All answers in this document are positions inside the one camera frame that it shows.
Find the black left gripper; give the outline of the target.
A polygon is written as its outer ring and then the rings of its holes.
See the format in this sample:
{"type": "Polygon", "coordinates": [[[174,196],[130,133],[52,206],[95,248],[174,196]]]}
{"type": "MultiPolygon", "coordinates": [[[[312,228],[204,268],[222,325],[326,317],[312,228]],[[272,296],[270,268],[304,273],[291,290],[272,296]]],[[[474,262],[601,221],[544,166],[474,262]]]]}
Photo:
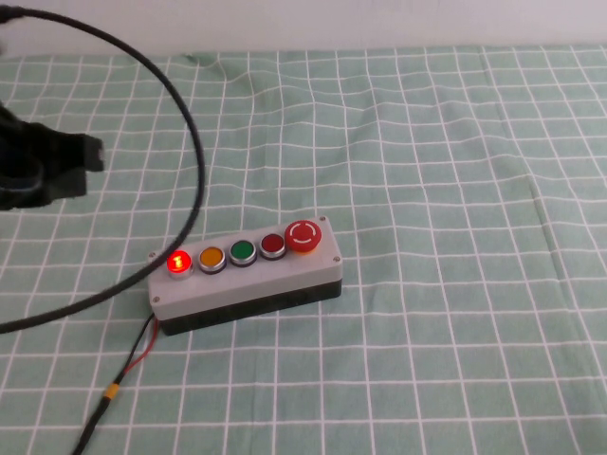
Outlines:
{"type": "Polygon", "coordinates": [[[86,171],[104,170],[104,152],[99,138],[23,121],[1,104],[1,210],[86,196],[86,171]]]}

